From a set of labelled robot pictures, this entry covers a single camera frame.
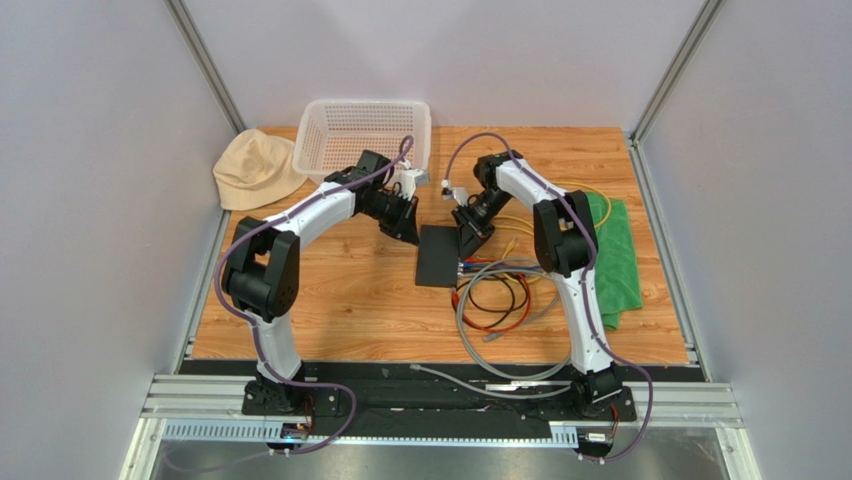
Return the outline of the black network switch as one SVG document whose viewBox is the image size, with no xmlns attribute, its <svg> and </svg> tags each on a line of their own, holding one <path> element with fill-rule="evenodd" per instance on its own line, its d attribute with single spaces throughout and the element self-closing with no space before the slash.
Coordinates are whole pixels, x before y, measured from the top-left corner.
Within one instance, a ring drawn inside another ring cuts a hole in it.
<svg viewBox="0 0 852 480">
<path fill-rule="evenodd" d="M 459 275 L 459 239 L 455 227 L 423 225 L 417 252 L 415 285 L 454 288 Z"/>
</svg>

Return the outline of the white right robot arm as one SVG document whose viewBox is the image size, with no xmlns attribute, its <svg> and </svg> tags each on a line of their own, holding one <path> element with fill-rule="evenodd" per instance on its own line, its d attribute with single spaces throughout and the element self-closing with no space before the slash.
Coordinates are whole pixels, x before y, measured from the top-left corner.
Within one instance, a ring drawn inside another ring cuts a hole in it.
<svg viewBox="0 0 852 480">
<path fill-rule="evenodd" d="M 479 158 L 473 174 L 483 191 L 452 211 L 460 258 L 493 236 L 493 219 L 510 199 L 532 213 L 536 260 L 556 286 L 570 332 L 570 364 L 579 373 L 568 390 L 572 407 L 585 418 L 609 413 L 623 384 L 595 292 L 598 243 L 586 194 L 556 186 L 514 151 Z"/>
</svg>

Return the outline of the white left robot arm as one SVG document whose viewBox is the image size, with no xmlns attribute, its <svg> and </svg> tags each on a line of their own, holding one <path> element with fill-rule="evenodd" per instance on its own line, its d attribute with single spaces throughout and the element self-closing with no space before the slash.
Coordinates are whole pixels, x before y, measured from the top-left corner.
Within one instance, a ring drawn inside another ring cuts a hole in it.
<svg viewBox="0 0 852 480">
<path fill-rule="evenodd" d="M 306 409 L 318 385 L 305 379 L 292 329 L 300 289 L 301 253 L 331 227 L 358 214 L 377 221 L 385 235 L 417 245 L 418 187 L 426 170 L 406 156 L 414 145 L 404 137 L 396 158 L 365 150 L 357 163 L 327 175 L 316 191 L 265 219 L 246 217 L 217 264 L 220 303 L 249 326 L 257 374 L 246 389 L 251 407 L 283 414 Z"/>
</svg>

